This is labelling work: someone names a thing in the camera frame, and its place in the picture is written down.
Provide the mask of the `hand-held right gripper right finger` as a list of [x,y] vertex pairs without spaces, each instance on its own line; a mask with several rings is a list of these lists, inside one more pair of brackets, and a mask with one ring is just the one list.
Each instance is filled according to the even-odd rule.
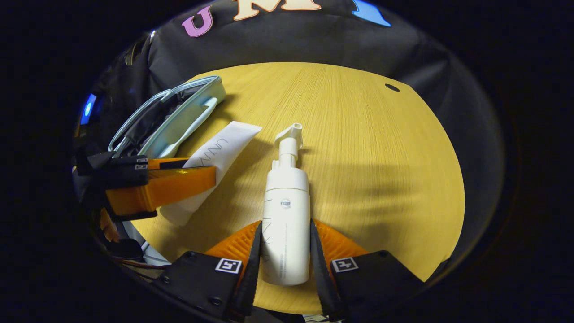
[[389,251],[368,253],[315,219],[310,257],[322,314],[332,322],[376,322],[425,287]]

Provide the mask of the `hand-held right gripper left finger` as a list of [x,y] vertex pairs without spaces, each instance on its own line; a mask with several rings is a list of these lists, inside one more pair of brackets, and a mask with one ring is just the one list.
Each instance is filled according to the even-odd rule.
[[152,290],[201,321],[244,321],[256,296],[261,237],[257,221],[205,253],[185,252],[152,281]]

